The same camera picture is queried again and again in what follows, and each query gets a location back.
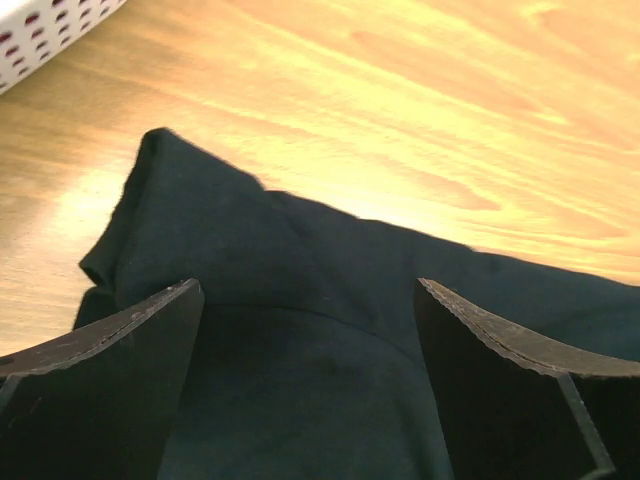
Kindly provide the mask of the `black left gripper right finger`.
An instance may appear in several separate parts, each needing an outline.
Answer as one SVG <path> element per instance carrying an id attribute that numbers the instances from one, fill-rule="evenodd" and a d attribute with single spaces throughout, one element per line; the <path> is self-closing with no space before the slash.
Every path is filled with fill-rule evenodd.
<path id="1" fill-rule="evenodd" d="M 635 479 L 639 366 L 419 279 L 422 356 L 458 479 Z"/>

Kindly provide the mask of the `black t shirt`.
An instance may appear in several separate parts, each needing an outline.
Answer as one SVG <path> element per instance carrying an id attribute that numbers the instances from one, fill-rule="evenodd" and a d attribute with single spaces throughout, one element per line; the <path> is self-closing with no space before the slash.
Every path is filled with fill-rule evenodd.
<path id="1" fill-rule="evenodd" d="M 545 336 L 639 357 L 639 291 L 268 191 L 147 132 L 81 261 L 76 323 L 183 279 L 205 297 L 164 479 L 448 479 L 413 313 L 418 278 Z"/>

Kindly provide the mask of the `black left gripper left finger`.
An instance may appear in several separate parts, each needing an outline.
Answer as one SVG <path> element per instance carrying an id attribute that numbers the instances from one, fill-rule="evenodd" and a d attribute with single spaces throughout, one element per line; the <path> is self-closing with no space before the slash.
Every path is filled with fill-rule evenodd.
<path id="1" fill-rule="evenodd" d="M 203 305 L 189 279 L 3 356 L 2 478 L 156 478 Z"/>

